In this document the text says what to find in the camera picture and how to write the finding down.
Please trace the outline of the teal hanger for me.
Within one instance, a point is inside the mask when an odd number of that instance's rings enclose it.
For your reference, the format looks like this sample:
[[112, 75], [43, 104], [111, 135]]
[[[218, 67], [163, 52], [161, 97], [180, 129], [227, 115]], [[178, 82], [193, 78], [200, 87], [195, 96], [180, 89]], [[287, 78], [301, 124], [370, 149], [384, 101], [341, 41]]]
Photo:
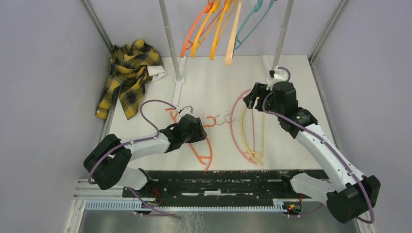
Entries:
[[235, 35], [234, 49], [238, 50], [264, 21], [277, 0], [257, 0]]

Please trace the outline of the amber yellow hanger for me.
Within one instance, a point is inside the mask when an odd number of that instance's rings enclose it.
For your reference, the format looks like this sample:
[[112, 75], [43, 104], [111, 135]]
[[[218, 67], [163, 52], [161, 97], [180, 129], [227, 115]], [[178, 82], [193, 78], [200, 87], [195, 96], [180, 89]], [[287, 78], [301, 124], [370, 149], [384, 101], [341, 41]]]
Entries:
[[190, 57], [194, 58], [197, 50], [203, 44], [208, 35], [215, 29], [215, 34], [212, 42], [211, 50], [214, 52], [219, 41], [219, 36], [221, 33], [221, 27], [223, 24], [223, 19], [228, 12], [232, 0], [208, 0], [206, 6], [202, 10], [200, 19], [204, 16], [204, 21], [202, 22], [200, 29], [192, 43]]

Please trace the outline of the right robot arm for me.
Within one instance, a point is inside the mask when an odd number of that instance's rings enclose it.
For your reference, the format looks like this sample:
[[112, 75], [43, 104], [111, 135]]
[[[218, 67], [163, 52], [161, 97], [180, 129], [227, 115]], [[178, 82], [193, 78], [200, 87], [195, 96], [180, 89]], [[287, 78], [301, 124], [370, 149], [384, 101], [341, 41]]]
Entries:
[[292, 83], [255, 83], [243, 102], [248, 109], [276, 116], [281, 128], [312, 155], [328, 177], [328, 181], [324, 181], [294, 171], [280, 186], [283, 196], [308, 196], [325, 205], [340, 223], [355, 218], [367, 224], [375, 222], [373, 208], [380, 181], [374, 175], [367, 177], [344, 157], [325, 135], [315, 116], [299, 106]]

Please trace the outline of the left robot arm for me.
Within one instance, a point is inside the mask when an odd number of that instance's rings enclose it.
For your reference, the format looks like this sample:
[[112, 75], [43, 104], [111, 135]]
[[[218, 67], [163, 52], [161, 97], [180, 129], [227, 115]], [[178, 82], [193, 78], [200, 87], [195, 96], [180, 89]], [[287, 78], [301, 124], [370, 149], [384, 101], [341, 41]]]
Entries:
[[145, 198], [151, 195], [153, 185], [141, 168], [130, 168], [128, 164], [145, 156], [169, 153], [206, 137], [200, 118], [185, 114], [177, 123], [147, 137], [124, 139], [108, 134], [85, 158], [83, 166], [89, 173], [90, 184], [101, 190], [118, 185], [131, 188]]

